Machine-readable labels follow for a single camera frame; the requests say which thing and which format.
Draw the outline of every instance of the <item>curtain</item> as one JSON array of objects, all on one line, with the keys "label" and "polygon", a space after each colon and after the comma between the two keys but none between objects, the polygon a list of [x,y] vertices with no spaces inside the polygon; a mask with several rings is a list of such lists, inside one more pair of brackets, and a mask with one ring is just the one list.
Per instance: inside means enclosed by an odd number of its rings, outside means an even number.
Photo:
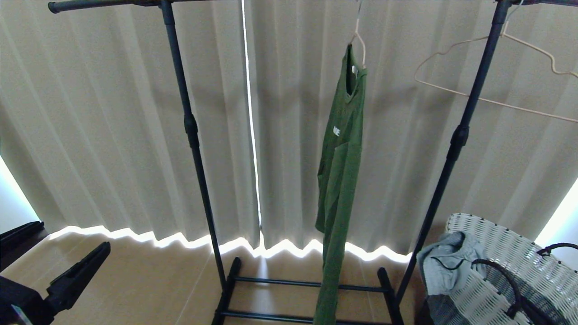
[{"label": "curtain", "polygon": [[[36,174],[22,185],[46,227],[206,235],[161,11],[1,6],[2,129],[11,135],[2,137],[10,142],[2,157],[11,156],[17,179]],[[256,246],[240,3],[173,7],[219,239]]]},{"label": "curtain", "polygon": [[[358,3],[251,0],[247,8],[253,116],[265,246],[320,239],[316,172],[341,59]],[[364,1],[360,34],[368,68],[364,145],[348,241],[406,253],[415,241],[467,98],[421,86],[431,53],[487,36],[492,1]],[[551,51],[576,71],[575,8],[532,5],[509,33]],[[485,43],[455,48],[419,72],[468,93]],[[354,42],[356,57],[361,47]],[[578,117],[578,80],[548,58],[501,39],[482,96]],[[535,238],[578,176],[578,126],[479,102],[468,144],[434,223],[458,211]]]},{"label": "curtain", "polygon": [[[218,238],[304,247],[314,227],[323,131],[353,35],[353,1],[174,3]],[[417,238],[466,98],[413,80],[451,44],[486,36],[495,4],[364,1],[363,156],[348,241],[406,253]],[[524,6],[509,33],[578,70],[575,8]],[[0,154],[49,230],[104,225],[157,239],[208,233],[162,15],[119,6],[54,15],[42,1],[0,10]],[[469,92],[484,41],[419,71]],[[361,48],[354,44],[361,58]],[[247,88],[256,150],[253,153]],[[578,118],[578,80],[501,39],[482,96]],[[258,171],[255,175],[255,158]],[[535,238],[578,176],[578,127],[479,102],[436,215],[483,216]]]}]

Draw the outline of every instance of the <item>green shirt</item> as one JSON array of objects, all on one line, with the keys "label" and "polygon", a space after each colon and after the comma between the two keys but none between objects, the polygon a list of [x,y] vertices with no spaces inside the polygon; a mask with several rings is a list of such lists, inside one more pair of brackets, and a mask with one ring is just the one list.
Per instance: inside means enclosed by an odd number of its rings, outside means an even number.
[{"label": "green shirt", "polygon": [[323,232],[323,281],[313,324],[335,324],[339,275],[361,161],[366,69],[348,45],[323,138],[315,228]]}]

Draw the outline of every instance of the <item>basket handle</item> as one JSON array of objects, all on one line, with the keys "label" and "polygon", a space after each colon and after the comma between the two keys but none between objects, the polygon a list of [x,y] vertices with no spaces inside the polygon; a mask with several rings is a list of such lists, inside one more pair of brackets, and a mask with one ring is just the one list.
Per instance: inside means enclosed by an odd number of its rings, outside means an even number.
[{"label": "basket handle", "polygon": [[570,248],[578,249],[578,245],[575,245],[572,243],[558,243],[558,244],[553,244],[553,245],[550,245],[546,248],[540,249],[539,251],[536,252],[536,254],[538,254],[540,256],[550,256],[550,253],[552,252],[553,249],[560,248],[560,247],[570,247]]},{"label": "basket handle", "polygon": [[512,304],[512,306],[508,308],[508,310],[506,311],[506,315],[508,315],[508,317],[510,317],[511,319],[514,319],[516,313],[522,309],[522,295],[520,294],[520,288],[518,287],[516,281],[514,281],[511,273],[498,263],[489,260],[483,260],[478,258],[477,260],[474,260],[472,262],[472,265],[474,264],[485,264],[491,266],[497,269],[502,275],[506,277],[506,280],[510,283],[512,289],[514,290],[514,304]]}]

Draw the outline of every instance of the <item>garment rack pole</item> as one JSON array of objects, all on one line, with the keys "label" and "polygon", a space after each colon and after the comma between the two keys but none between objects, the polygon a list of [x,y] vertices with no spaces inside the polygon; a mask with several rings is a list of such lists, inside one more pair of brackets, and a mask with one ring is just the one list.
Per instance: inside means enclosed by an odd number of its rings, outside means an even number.
[{"label": "garment rack pole", "polygon": [[413,249],[412,256],[409,260],[409,264],[407,265],[403,279],[397,291],[396,301],[398,304],[401,303],[403,295],[405,294],[405,290],[407,289],[409,281],[412,278],[413,271],[416,268],[417,253],[421,251],[425,244],[425,239],[428,236],[429,229],[432,226],[439,204],[442,201],[443,192],[446,189],[446,185],[450,179],[451,172],[454,169],[455,162],[460,156],[462,147],[465,146],[468,140],[469,123],[472,119],[473,111],[476,108],[477,101],[480,98],[481,89],[484,86],[488,70],[490,69],[490,63],[492,62],[492,57],[494,56],[494,51],[496,49],[496,45],[498,44],[500,32],[502,31],[502,26],[506,20],[507,11],[510,5],[510,0],[500,0],[496,5],[494,18],[492,19],[492,27],[490,29],[488,40],[486,41],[486,48],[484,49],[484,54],[481,57],[480,66],[478,67],[476,78],[473,82],[472,91],[470,92],[468,102],[466,103],[466,107],[464,109],[464,115],[462,116],[460,124],[451,136],[450,148],[446,156],[446,163],[443,166],[441,175],[439,176],[438,185],[436,185],[435,191],[433,192],[432,200],[429,203],[429,208],[425,214],[423,224],[421,225],[420,234],[417,237],[417,242]]},{"label": "garment rack pole", "polygon": [[[180,0],[181,1],[202,1],[202,0]],[[305,323],[312,324],[313,319],[310,317],[302,316],[288,316],[288,315],[271,315],[253,312],[243,312],[234,311],[229,309],[229,303],[235,288],[236,282],[256,282],[256,283],[267,283],[270,285],[291,285],[291,286],[305,286],[305,287],[318,287],[320,284],[316,282],[302,282],[302,281],[291,281],[291,280],[276,280],[276,279],[261,279],[261,278],[249,278],[244,276],[239,276],[239,271],[241,268],[240,258],[235,258],[231,265],[229,275],[225,277],[223,261],[221,259],[221,253],[218,247],[217,234],[214,226],[213,211],[211,208],[209,191],[207,187],[207,182],[205,178],[205,171],[203,168],[203,162],[201,157],[201,150],[199,144],[198,127],[195,117],[191,110],[191,103],[189,100],[187,92],[187,84],[183,71],[183,62],[180,56],[179,43],[177,39],[176,29],[175,29],[175,18],[172,10],[172,2],[169,0],[71,0],[63,2],[49,2],[48,8],[53,13],[59,13],[69,10],[76,9],[88,9],[106,6],[117,6],[117,5],[138,5],[138,6],[158,6],[162,10],[162,15],[164,23],[166,25],[166,31],[169,38],[169,44],[171,47],[171,55],[173,58],[173,64],[175,66],[175,74],[177,78],[177,83],[179,85],[179,93],[181,96],[181,101],[183,104],[184,112],[184,126],[187,133],[189,145],[191,146],[192,155],[195,163],[195,169],[197,173],[197,178],[199,181],[199,187],[201,189],[201,196],[203,205],[205,207],[205,215],[207,219],[207,224],[209,227],[209,232],[211,236],[211,243],[213,245],[213,250],[215,254],[215,262],[217,264],[217,271],[219,275],[219,280],[222,288],[221,299],[218,303],[217,309],[214,313],[213,325],[222,325],[224,323],[225,317],[241,317],[241,318],[251,318],[251,319],[262,319],[262,320],[276,320],[282,322],[291,323]],[[535,3],[550,3],[556,5],[566,5],[566,6],[578,6],[578,0],[526,0],[525,5],[531,5]],[[498,43],[499,34],[502,29],[502,25],[505,22],[508,8],[511,4],[519,4],[520,0],[498,0],[497,6],[494,12],[494,18],[492,20],[492,27],[490,30],[490,35],[486,42],[486,47],[480,61],[480,66],[476,74],[468,102],[464,109],[464,114],[460,121],[460,124],[455,129],[451,141],[448,154],[446,156],[446,163],[442,169],[442,173],[438,180],[438,184],[433,193],[432,200],[429,204],[427,213],[425,215],[423,224],[418,235],[415,248],[413,250],[412,257],[407,266],[403,279],[397,291],[391,286],[390,279],[387,275],[385,268],[380,268],[377,272],[377,277],[380,281],[381,286],[379,287],[366,287],[366,286],[349,286],[340,285],[341,290],[358,290],[358,291],[369,291],[383,293],[386,300],[388,311],[391,317],[391,322],[393,325],[403,325],[403,319],[399,311],[399,304],[403,299],[407,286],[412,277],[412,273],[415,269],[417,262],[417,253],[423,248],[425,239],[429,233],[432,222],[434,220],[436,211],[442,200],[443,192],[446,188],[447,182],[451,175],[452,169],[455,162],[457,161],[462,147],[466,144],[469,133],[469,123],[471,121],[473,111],[476,107],[477,101],[479,99],[481,89],[483,87],[484,81],[486,79],[488,70],[490,68],[490,63]],[[352,321],[341,321],[338,320],[336,324],[379,324],[379,323],[367,323],[367,322],[352,322]]]}]

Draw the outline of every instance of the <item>white wire hanger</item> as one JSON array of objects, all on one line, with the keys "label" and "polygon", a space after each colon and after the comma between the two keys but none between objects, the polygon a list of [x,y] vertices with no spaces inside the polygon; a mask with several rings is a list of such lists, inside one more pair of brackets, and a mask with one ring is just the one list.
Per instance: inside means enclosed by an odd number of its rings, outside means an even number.
[{"label": "white wire hanger", "polygon": [[351,39],[351,42],[349,42],[349,44],[353,44],[353,41],[356,38],[360,41],[361,47],[363,48],[363,58],[361,60],[361,65],[365,69],[365,42],[363,41],[363,39],[361,38],[361,35],[359,33],[360,13],[361,13],[361,5],[363,3],[363,0],[357,0],[357,1],[359,1],[360,6],[359,6],[359,8],[357,8],[357,20],[355,21],[355,33],[353,33],[353,38]]},{"label": "white wire hanger", "polygon": [[[528,42],[525,42],[525,41],[523,41],[523,40],[521,40],[521,39],[519,39],[519,38],[517,38],[517,37],[511,36],[510,34],[507,34],[507,33],[506,33],[507,25],[508,25],[508,22],[509,22],[509,20],[510,20],[510,18],[511,18],[511,16],[512,16],[512,14],[513,14],[514,12],[516,12],[516,10],[518,10],[518,8],[520,8],[523,3],[524,3],[524,0],[522,0],[522,1],[520,2],[520,4],[518,5],[518,7],[516,7],[514,10],[512,10],[512,12],[506,17],[506,22],[504,23],[504,28],[503,28],[503,30],[502,30],[502,32],[501,32],[501,34],[500,34],[500,37],[509,38],[509,39],[511,39],[511,40],[513,40],[513,41],[515,41],[515,42],[518,42],[518,43],[520,43],[520,44],[522,44],[522,45],[528,46],[528,47],[530,47],[531,49],[536,50],[536,51],[538,51],[538,52],[540,52],[540,53],[548,56],[548,58],[550,59],[550,62],[551,62],[551,64],[550,64],[550,69],[551,69],[552,72],[554,72],[556,75],[560,75],[560,76],[569,75],[569,76],[573,76],[573,77],[578,78],[578,73],[576,73],[576,72],[572,72],[572,71],[560,72],[560,71],[556,70],[555,58],[554,58],[554,56],[553,56],[552,54],[550,54],[549,52],[547,52],[547,51],[545,51],[545,50],[543,50],[543,49],[541,49],[541,48],[539,48],[539,47],[537,47],[537,46],[535,46],[535,45],[532,45],[532,44],[530,44],[530,43],[528,43]],[[476,41],[478,41],[478,40],[483,40],[483,39],[487,39],[487,38],[488,38],[487,36],[484,36],[484,37],[480,37],[480,38],[463,40],[462,42],[458,42],[458,43],[455,43],[455,44],[451,45],[451,46],[449,47],[449,49],[447,49],[445,52],[436,52],[436,53],[433,53],[433,54],[430,55],[427,59],[425,59],[425,61],[423,61],[422,63],[420,63],[420,64],[417,66],[417,69],[416,69],[415,73],[413,74],[413,79],[414,79],[415,81],[417,81],[417,82],[419,82],[419,83],[422,83],[422,84],[425,84],[425,85],[427,85],[427,86],[431,86],[431,87],[434,87],[434,88],[437,88],[437,89],[449,91],[450,93],[454,93],[454,94],[458,94],[458,95],[462,95],[462,96],[469,97],[468,94],[461,93],[461,92],[459,92],[459,91],[455,91],[455,90],[452,90],[452,89],[444,88],[444,87],[438,86],[438,85],[436,85],[436,84],[432,84],[432,83],[428,83],[428,82],[425,82],[425,81],[423,81],[423,80],[420,80],[420,79],[417,78],[417,72],[420,70],[420,68],[421,68],[427,61],[429,61],[429,59],[431,59],[432,57],[434,57],[434,56],[436,56],[436,55],[438,55],[438,54],[441,55],[441,56],[443,56],[443,55],[446,55],[447,53],[449,53],[449,52],[450,52],[455,46],[457,46],[457,45],[464,44],[464,43],[469,43],[469,42],[476,42]],[[485,99],[485,98],[482,98],[482,97],[480,97],[479,100],[484,101],[484,102],[488,102],[488,103],[492,103],[492,104],[496,104],[496,105],[501,105],[501,106],[508,107],[508,108],[513,108],[513,109],[517,109],[517,110],[522,110],[522,111],[528,112],[528,113],[533,113],[533,114],[538,114],[538,115],[542,115],[542,116],[552,117],[552,118],[554,118],[554,119],[559,119],[559,120],[563,120],[563,121],[569,121],[569,122],[578,123],[578,120],[576,120],[576,119],[571,119],[571,118],[569,118],[569,117],[564,117],[564,116],[549,114],[549,113],[545,113],[545,112],[540,112],[540,111],[537,111],[537,110],[522,108],[522,107],[519,107],[519,106],[514,106],[514,105],[510,105],[510,104],[506,104],[506,103],[501,103],[501,102],[497,102],[497,101],[492,101],[492,100],[490,100],[490,99]]]}]

